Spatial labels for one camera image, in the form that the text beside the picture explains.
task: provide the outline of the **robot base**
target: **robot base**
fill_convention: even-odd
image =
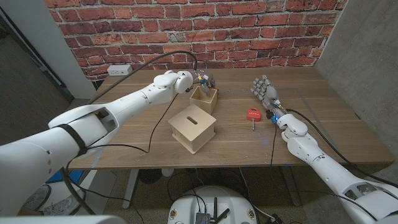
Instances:
[[[205,206],[200,198],[198,198],[200,211],[203,214],[197,214],[199,211],[198,201],[195,196],[192,196],[194,194],[193,190],[190,190],[184,194],[187,196],[180,197],[173,203],[168,216],[168,224],[213,223],[215,220],[215,198],[217,198],[216,214],[218,217],[227,208],[229,209],[229,212],[218,223],[257,223],[257,217],[252,205],[237,192],[216,185],[200,186],[195,188],[195,192],[205,201],[206,213],[209,215],[206,216],[204,214]],[[211,221],[203,222],[206,219],[205,217],[211,217]]]

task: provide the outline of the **electrical outlet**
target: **electrical outlet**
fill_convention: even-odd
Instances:
[[[132,72],[131,65],[111,65],[107,69],[110,76],[128,75]]]

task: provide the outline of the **open wooden box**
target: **open wooden box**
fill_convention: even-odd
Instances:
[[[196,105],[190,105],[169,120],[173,137],[192,154],[202,148],[216,133],[216,119]]]
[[[210,88],[210,96],[207,97],[206,93],[200,89],[200,86],[197,86],[195,91],[192,93],[192,96],[189,98],[189,101],[191,102],[191,105],[197,105],[208,114],[212,114],[217,103],[217,94],[217,89]]]

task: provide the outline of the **concrete wall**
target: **concrete wall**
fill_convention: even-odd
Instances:
[[[70,93],[75,98],[91,98],[94,86],[85,78],[44,1],[0,0],[0,6],[66,84]]]
[[[398,1],[395,0],[350,0],[315,65],[396,157],[397,12]],[[394,174],[389,169],[383,170],[381,175],[398,180],[396,172]]]

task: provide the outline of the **white robotic arm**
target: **white robotic arm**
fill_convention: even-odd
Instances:
[[[335,194],[347,199],[340,201],[355,223],[375,223],[398,211],[397,188],[354,176],[318,147],[317,141],[307,133],[307,125],[287,114],[265,75],[263,81],[256,79],[253,83],[251,91],[263,102],[267,117],[284,130],[282,139],[287,142],[289,152],[310,165]]]
[[[196,72],[167,71],[147,87],[110,103],[85,105],[49,122],[49,130],[0,146],[0,216],[14,216],[25,200],[67,162],[92,155],[129,119],[175,92],[192,88]]]

